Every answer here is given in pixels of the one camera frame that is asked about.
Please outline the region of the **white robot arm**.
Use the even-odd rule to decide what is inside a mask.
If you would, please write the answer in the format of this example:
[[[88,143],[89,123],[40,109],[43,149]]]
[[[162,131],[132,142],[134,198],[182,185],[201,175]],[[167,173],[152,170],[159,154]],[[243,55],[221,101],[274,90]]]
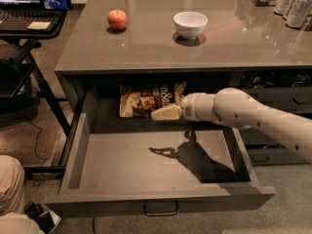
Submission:
[[[216,94],[193,93],[179,105],[169,104],[151,113],[154,121],[211,122],[232,128],[254,128],[312,163],[312,120],[269,107],[235,88]]]

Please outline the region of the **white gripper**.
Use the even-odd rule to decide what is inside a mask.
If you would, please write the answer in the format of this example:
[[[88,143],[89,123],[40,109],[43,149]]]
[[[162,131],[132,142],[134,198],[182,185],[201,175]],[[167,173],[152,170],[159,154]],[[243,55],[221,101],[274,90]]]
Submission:
[[[154,121],[178,120],[182,116],[188,121],[212,122],[215,119],[213,94],[194,93],[187,95],[180,106],[171,104],[151,113]]]

